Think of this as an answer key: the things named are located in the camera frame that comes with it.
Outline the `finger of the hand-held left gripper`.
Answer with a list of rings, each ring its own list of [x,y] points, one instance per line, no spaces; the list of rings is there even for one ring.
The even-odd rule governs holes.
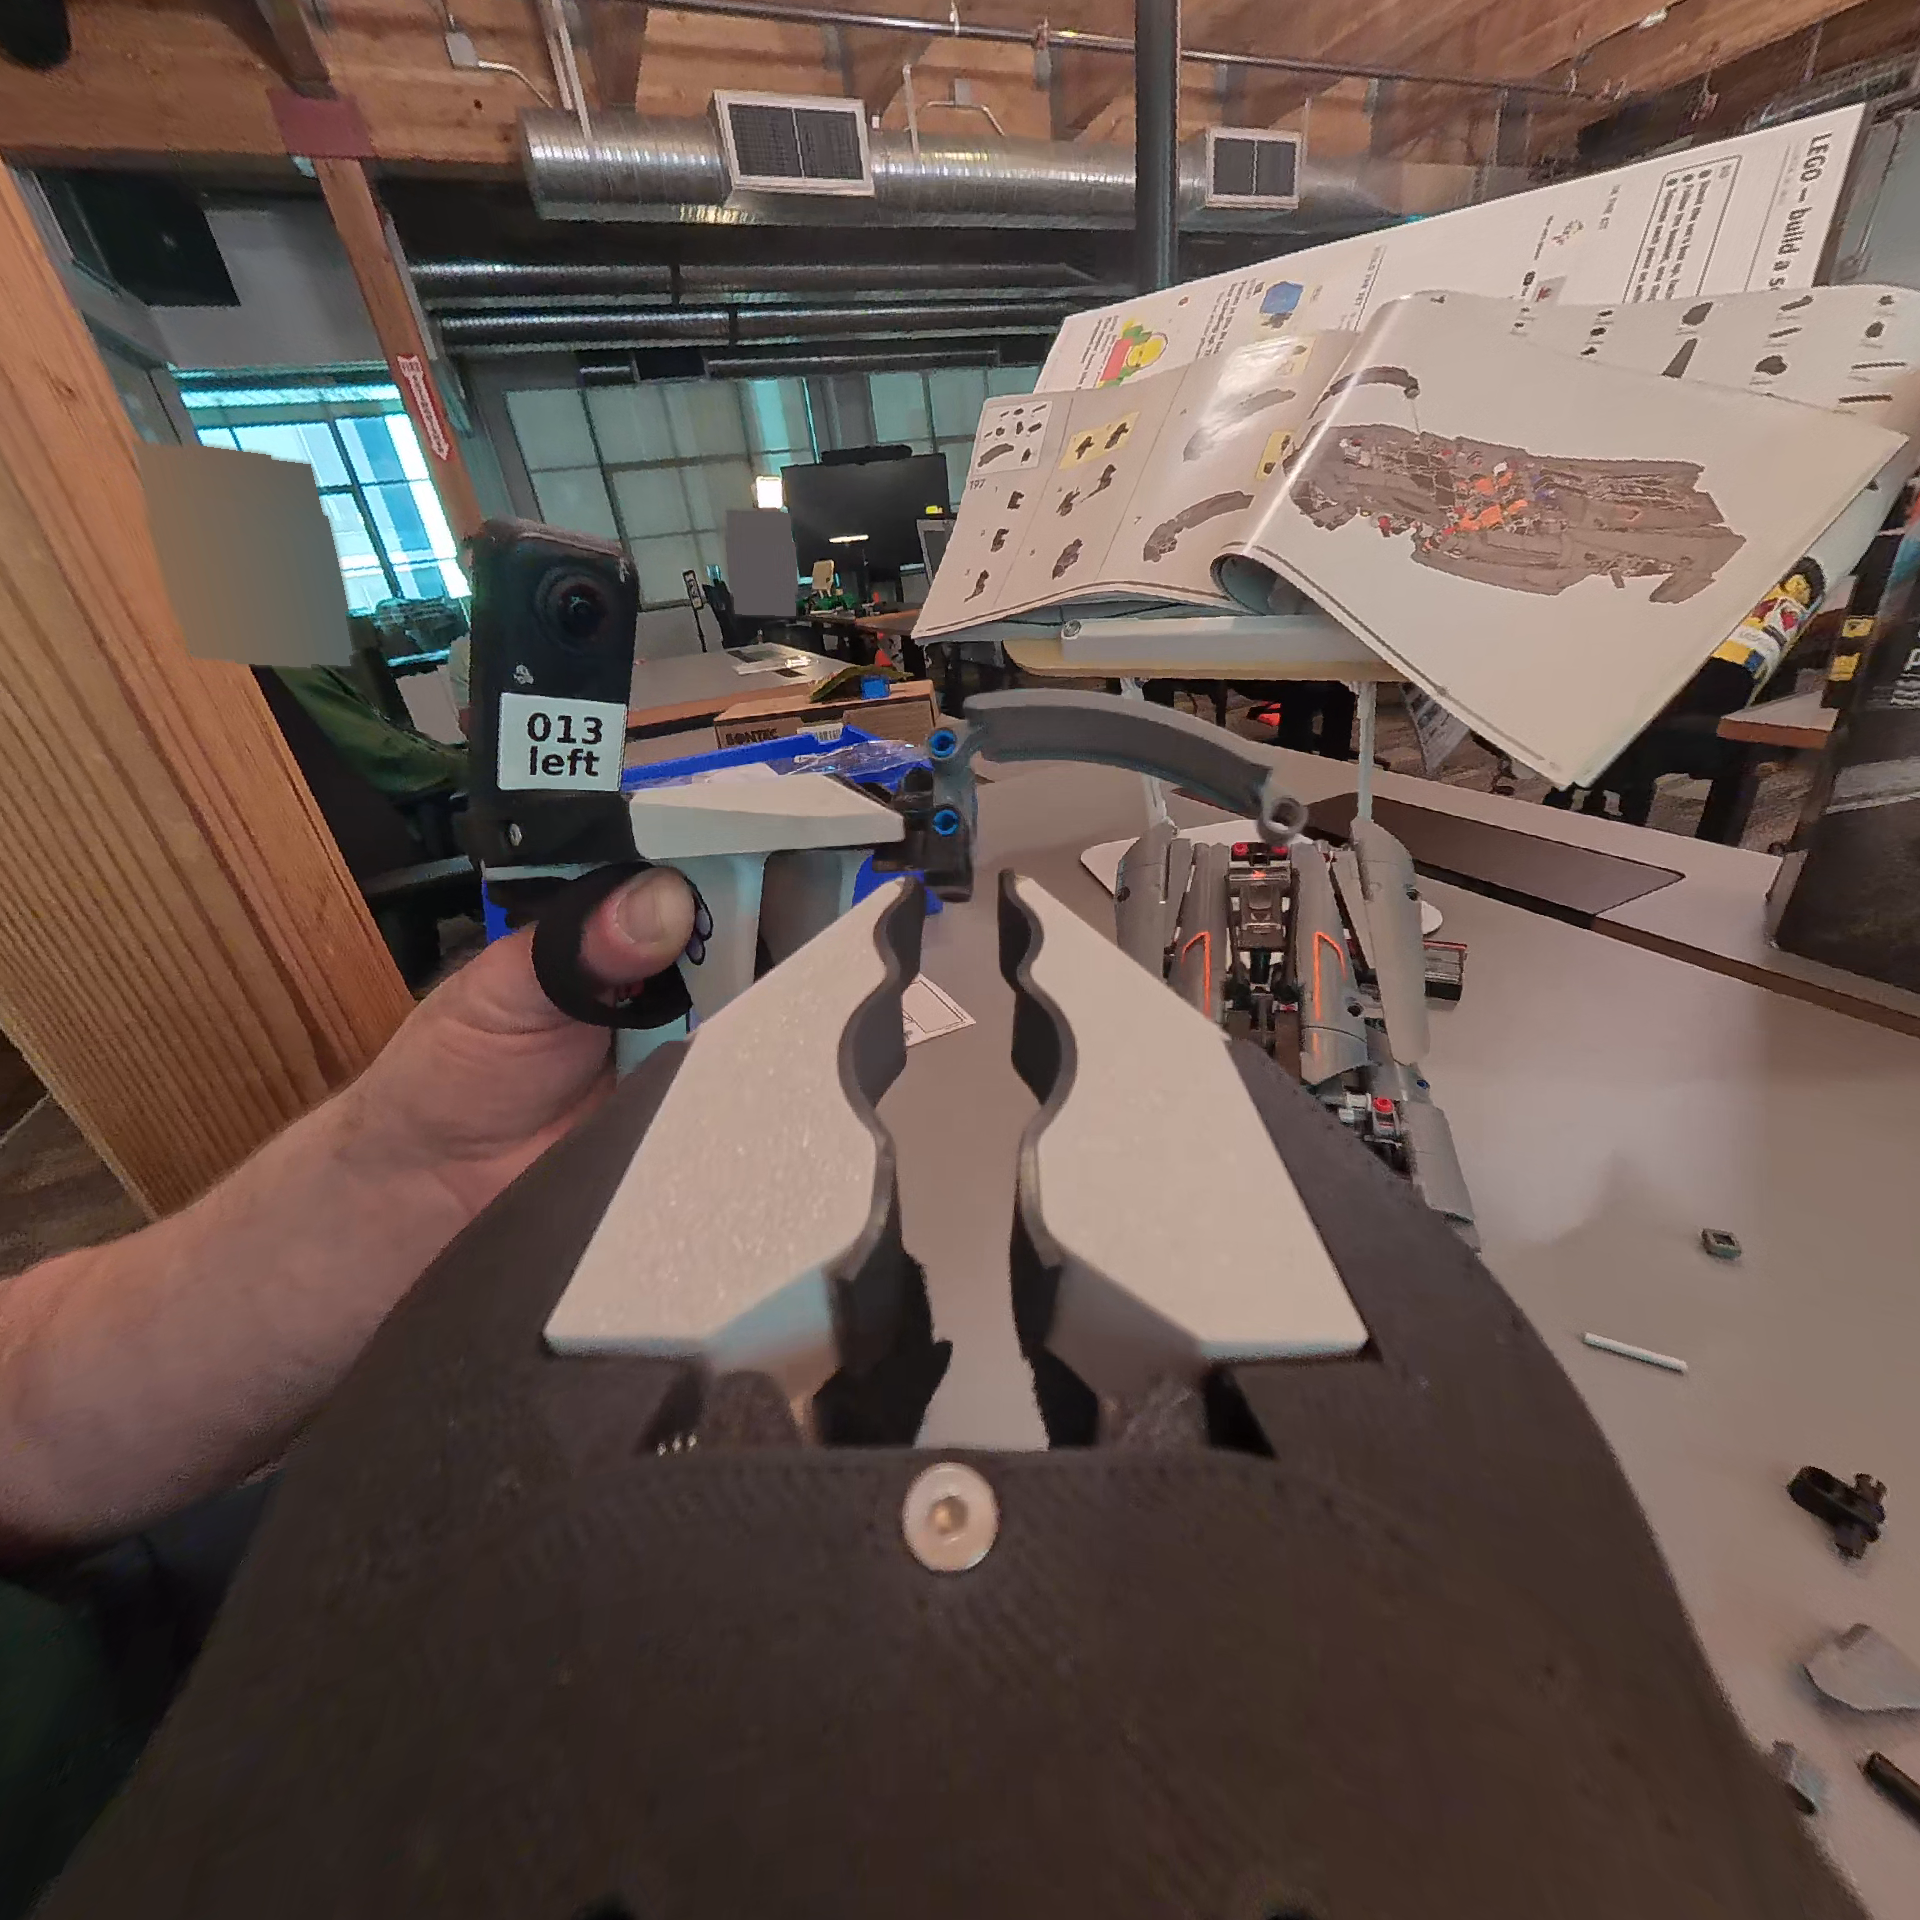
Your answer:
[[[634,852],[647,860],[764,856],[786,851],[889,848],[903,816],[836,774],[713,774],[628,796]]]

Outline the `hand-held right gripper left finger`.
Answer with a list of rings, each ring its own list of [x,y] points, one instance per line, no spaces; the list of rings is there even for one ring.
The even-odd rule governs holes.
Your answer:
[[[805,1437],[905,1449],[944,1381],[878,1107],[925,889],[887,879],[634,1071],[657,1104],[544,1323],[564,1357],[773,1384]]]

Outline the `grey lego car model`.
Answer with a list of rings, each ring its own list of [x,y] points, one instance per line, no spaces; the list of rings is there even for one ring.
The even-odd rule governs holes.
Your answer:
[[[1430,987],[1460,953],[1426,941],[1402,844],[1375,821],[1281,848],[1153,822],[1117,855],[1117,943],[1232,1039],[1292,1071],[1328,1115],[1479,1248],[1449,1118],[1432,1100]]]

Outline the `grey curved lego piece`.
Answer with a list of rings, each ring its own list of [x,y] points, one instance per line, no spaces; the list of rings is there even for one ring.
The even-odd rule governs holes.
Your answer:
[[[929,767],[903,779],[903,840],[878,848],[878,875],[914,873],[961,903],[974,893],[975,764],[1081,761],[1177,787],[1285,846],[1306,825],[1306,805],[1281,782],[1280,755],[1194,716],[1093,691],[1017,687],[967,699],[936,726]]]

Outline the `person's left forearm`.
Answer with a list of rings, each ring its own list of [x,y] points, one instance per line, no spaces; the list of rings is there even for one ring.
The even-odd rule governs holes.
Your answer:
[[[192,1207],[10,1277],[5,1565],[117,1540],[265,1467],[471,1219],[341,1094]]]

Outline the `black lego connector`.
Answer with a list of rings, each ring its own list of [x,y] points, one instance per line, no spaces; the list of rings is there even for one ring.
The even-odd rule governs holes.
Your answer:
[[[1786,1481],[1786,1496],[1829,1529],[1840,1557],[1858,1560],[1869,1544],[1876,1544],[1886,1527],[1882,1478],[1856,1475],[1842,1478],[1814,1465],[1800,1467]]]

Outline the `lego car set box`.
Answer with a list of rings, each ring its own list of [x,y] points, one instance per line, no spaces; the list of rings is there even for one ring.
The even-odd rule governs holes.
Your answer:
[[[1767,939],[1918,990],[1918,516],[1887,569],[1853,692],[1767,892]]]

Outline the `grey lego panel piece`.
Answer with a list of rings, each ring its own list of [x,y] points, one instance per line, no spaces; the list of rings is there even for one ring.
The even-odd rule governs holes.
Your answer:
[[[1869,1622],[1817,1644],[1804,1660],[1810,1687],[1847,1712],[1902,1713],[1920,1710],[1918,1661]]]

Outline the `brown cardboard box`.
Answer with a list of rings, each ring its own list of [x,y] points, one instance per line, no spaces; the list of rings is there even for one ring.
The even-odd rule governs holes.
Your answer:
[[[719,711],[711,725],[718,745],[730,750],[794,734],[825,736],[831,726],[920,745],[941,719],[928,681],[901,681],[873,699],[858,685],[818,701],[802,691],[765,694]]]

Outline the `black monitor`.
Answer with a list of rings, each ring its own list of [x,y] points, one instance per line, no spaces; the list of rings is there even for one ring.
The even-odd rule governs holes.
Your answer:
[[[952,508],[948,462],[936,451],[788,463],[778,480],[802,574],[822,561],[894,574],[922,567],[920,524]]]

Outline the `black metal pole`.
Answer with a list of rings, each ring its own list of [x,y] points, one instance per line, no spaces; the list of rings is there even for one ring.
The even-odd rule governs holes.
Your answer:
[[[1135,13],[1135,287],[1178,276],[1181,4],[1134,1]]]

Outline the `toy figure printed sign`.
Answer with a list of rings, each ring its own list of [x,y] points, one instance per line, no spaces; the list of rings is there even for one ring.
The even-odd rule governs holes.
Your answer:
[[[1823,567],[1800,558],[1711,652],[1701,669],[1710,711],[1746,707],[1778,671],[1829,589]]]

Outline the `red white wall sign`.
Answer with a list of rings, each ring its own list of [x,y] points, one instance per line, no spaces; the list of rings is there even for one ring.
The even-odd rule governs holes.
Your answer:
[[[439,463],[447,463],[456,451],[440,409],[439,389],[418,352],[394,352],[389,358],[394,387],[415,425],[422,447]]]

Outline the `thick wooden post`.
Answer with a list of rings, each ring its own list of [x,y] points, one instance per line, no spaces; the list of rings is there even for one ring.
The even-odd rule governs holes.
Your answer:
[[[133,425],[10,176],[1,347],[5,1031],[162,1215],[413,997],[250,675],[185,652]]]

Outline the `silver spiral air duct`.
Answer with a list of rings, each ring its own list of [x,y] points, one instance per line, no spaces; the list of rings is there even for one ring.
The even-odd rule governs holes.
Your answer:
[[[713,105],[670,116],[528,109],[518,166],[536,214],[574,224],[1127,228],[1128,149],[870,128],[873,199],[735,191]]]

